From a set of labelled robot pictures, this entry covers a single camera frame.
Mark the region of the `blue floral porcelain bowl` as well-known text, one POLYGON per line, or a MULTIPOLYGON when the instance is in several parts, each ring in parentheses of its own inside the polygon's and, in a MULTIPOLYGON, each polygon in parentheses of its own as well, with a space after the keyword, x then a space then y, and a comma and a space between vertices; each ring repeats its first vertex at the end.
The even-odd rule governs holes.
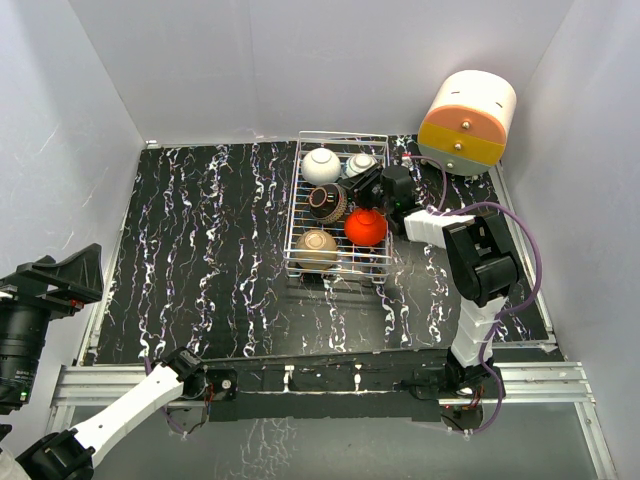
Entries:
POLYGON ((343 177, 351 178, 357 176, 377 164, 377 159, 372 155, 366 153, 353 154, 345 162, 343 177))

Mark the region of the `tan bowl with brown rim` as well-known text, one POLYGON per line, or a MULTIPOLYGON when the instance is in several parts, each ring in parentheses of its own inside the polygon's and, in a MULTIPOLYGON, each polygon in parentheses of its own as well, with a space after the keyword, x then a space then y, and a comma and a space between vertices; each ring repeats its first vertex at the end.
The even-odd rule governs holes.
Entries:
POLYGON ((339 221, 346 213, 347 201, 345 189, 337 183, 319 185, 308 196, 310 214, 320 224, 339 221))

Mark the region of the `white bowl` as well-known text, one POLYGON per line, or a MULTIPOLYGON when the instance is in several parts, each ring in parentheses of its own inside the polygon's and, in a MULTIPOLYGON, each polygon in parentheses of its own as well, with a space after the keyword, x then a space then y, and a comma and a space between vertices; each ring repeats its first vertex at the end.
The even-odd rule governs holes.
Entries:
POLYGON ((341 175, 341 162, 333 151, 316 148, 303 157, 301 173, 313 185, 333 183, 341 175))

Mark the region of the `red bowl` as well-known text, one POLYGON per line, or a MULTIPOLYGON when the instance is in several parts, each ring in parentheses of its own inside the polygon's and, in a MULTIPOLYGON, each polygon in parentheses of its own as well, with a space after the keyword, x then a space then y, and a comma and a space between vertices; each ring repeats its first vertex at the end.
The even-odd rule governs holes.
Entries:
POLYGON ((375 246, 387 234, 387 221, 376 210, 356 208, 344 224, 346 237, 358 246, 375 246))

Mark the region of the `black bowl with beige outside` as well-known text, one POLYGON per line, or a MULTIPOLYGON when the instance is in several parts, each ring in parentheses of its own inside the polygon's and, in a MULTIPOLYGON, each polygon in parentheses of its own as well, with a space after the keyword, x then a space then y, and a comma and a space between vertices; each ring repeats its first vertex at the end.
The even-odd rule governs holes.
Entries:
POLYGON ((329 233, 312 229, 297 240, 294 255, 303 269, 326 270, 338 260, 337 250, 337 243, 329 233))

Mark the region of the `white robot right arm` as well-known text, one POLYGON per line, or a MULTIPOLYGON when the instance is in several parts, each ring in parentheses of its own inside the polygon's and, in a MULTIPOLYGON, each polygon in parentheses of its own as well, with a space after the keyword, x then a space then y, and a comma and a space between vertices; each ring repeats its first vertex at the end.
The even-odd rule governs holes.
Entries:
POLYGON ((415 371, 401 388, 417 398, 444 392, 466 397, 478 391, 496 373, 492 343, 497 315, 522 270, 500 216, 425 208, 416 199, 409 169, 398 165, 373 166, 339 185, 357 206, 381 213, 393 232, 444 249, 461 296, 456 334, 444 363, 415 371))

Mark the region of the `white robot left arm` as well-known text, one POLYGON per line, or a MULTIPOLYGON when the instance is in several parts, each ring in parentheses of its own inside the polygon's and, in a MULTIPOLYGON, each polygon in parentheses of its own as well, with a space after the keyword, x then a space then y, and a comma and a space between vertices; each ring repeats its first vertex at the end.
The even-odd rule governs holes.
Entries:
MULTIPOLYGON (((45 256, 1 280, 1 412, 31 396, 49 324, 71 317, 103 296, 102 248, 91 244, 62 261, 45 256)), ((106 454, 149 416, 206 387, 203 362, 181 347, 159 361, 135 387, 100 413, 46 435, 18 456, 1 452, 4 479, 90 479, 106 454)))

